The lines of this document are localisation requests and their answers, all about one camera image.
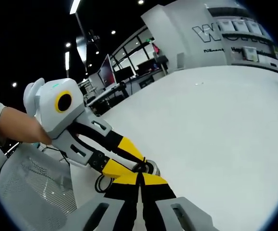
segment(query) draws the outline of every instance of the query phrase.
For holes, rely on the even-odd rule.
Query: black and yellow stripe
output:
[[[73,134],[80,134],[94,140],[108,151],[114,152],[124,159],[135,163],[145,162],[144,156],[139,152],[130,139],[123,137],[112,130],[104,137],[93,128],[83,126],[77,122],[72,123],[67,129]]]

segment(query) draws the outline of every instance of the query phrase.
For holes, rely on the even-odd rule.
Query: white robot head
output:
[[[27,113],[35,116],[48,135],[55,139],[85,111],[83,95],[73,79],[47,83],[44,79],[39,80],[26,87],[24,105]]]

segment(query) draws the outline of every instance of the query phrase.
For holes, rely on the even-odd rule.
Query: computer monitor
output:
[[[101,77],[106,90],[116,85],[114,71],[110,63],[109,55],[106,55],[106,58],[102,63],[100,70],[98,71],[98,75]]]
[[[128,67],[125,67],[121,70],[116,71],[114,76],[115,76],[116,82],[120,83],[123,80],[131,78],[132,76],[134,76],[134,72],[131,69],[131,67],[128,66]]]
[[[159,69],[155,59],[149,59],[139,65],[137,65],[138,70],[136,70],[139,76],[142,76],[148,72],[155,71]]]

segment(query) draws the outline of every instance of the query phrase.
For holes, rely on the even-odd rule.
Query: ceiling light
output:
[[[70,11],[70,14],[74,14],[76,13],[77,9],[78,9],[78,6],[80,4],[80,0],[74,0],[73,1],[73,4],[72,4],[72,8],[71,8],[71,11]]]
[[[65,69],[68,71],[70,69],[70,52],[65,53]]]

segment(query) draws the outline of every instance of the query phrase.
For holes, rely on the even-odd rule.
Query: shelf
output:
[[[270,38],[264,36],[264,35],[259,35],[259,34],[254,34],[251,32],[244,32],[244,31],[221,31],[221,34],[223,37],[231,37],[231,36],[237,36],[237,37],[245,37],[245,38],[253,38],[253,39],[260,39],[265,42],[268,42],[270,44],[274,44],[273,40]]]
[[[258,62],[247,61],[247,60],[235,60],[235,61],[232,61],[232,65],[258,67],[258,68],[262,68],[265,70],[274,71],[274,72],[278,73],[278,67],[271,66],[268,64],[262,64],[262,63],[258,63]]]
[[[239,6],[212,6],[206,7],[213,17],[219,16],[238,16],[254,18],[247,9]]]

